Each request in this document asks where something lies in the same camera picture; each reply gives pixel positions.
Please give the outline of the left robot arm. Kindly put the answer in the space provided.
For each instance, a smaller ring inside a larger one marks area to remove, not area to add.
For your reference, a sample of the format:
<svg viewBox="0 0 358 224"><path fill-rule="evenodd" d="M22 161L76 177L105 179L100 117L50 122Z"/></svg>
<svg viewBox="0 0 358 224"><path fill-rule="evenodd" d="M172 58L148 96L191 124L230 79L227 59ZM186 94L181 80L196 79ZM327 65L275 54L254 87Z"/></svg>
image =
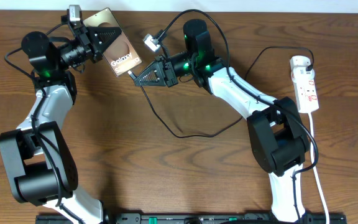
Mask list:
<svg viewBox="0 0 358 224"><path fill-rule="evenodd" d="M74 72L83 72L87 60L100 61L122 30L87 26L80 16L62 16L61 23L72 39L40 31L22 39L20 50L32 65L27 76L36 99L16 129L0 134L2 161L19 203L52 208L73 223L115 223L104 203L79 186L62 126L76 101Z"/></svg>

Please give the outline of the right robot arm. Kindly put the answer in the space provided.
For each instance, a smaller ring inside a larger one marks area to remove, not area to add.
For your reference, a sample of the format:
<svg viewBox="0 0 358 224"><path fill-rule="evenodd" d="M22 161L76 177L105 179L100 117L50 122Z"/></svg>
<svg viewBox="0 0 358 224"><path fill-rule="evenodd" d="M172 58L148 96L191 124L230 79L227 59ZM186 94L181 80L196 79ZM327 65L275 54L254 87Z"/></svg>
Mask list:
<svg viewBox="0 0 358 224"><path fill-rule="evenodd" d="M207 24L191 19L183 25L186 50L174 56L160 55L140 75L135 85L174 86L184 75L210 94L224 100L246 121L252 153L268 173L272 213L280 222L300 223L306 213L300 197L300 174L309 151L308 135L294 101L278 100L243 80L211 43Z"/></svg>

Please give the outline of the white power strip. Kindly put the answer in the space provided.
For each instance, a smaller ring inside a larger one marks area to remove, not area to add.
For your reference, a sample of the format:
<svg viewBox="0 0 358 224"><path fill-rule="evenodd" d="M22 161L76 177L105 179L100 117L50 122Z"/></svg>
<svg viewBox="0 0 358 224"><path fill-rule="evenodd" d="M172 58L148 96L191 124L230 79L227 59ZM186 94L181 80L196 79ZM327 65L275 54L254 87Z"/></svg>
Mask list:
<svg viewBox="0 0 358 224"><path fill-rule="evenodd" d="M299 113L307 114L319 109L314 75L314 70L306 71L306 67L295 67L291 72Z"/></svg>

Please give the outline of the Galaxy smartphone bronze screen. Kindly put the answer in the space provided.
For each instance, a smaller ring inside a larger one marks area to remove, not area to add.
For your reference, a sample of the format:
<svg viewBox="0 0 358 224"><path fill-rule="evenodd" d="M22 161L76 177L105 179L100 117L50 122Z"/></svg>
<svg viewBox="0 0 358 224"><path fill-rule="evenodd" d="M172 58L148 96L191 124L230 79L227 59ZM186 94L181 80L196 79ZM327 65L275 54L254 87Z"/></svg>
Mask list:
<svg viewBox="0 0 358 224"><path fill-rule="evenodd" d="M120 27L122 34L103 53L115 76L119 77L134 67L140 65L142 60L129 38L123 31L120 23L110 10L105 8L102 11L90 16L83 21L86 27Z"/></svg>

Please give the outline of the white USB charger adapter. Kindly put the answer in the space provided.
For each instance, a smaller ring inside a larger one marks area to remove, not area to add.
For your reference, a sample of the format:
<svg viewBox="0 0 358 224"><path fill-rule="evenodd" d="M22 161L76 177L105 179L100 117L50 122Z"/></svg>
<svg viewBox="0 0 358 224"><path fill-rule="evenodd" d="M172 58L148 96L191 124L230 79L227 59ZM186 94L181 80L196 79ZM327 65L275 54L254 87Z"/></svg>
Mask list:
<svg viewBox="0 0 358 224"><path fill-rule="evenodd" d="M305 67L306 71L311 71L313 69L313 64L308 57L296 55L290 59L290 68L293 70L296 67Z"/></svg>

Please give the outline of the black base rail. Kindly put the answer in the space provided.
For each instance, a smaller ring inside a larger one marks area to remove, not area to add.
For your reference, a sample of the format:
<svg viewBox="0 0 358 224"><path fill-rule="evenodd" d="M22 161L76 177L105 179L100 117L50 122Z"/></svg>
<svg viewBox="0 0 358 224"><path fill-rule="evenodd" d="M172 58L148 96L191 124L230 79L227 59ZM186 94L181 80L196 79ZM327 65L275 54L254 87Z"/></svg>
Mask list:
<svg viewBox="0 0 358 224"><path fill-rule="evenodd" d="M347 218L342 214L329 215L329 223L346 224ZM111 223L117 224L218 224L218 223L290 223L278 221L270 212L246 213L240 215L141 215L138 213L121 213L114 217ZM37 215L36 224L72 223L63 215ZM306 212L300 223L326 223L326 217L318 213Z"/></svg>

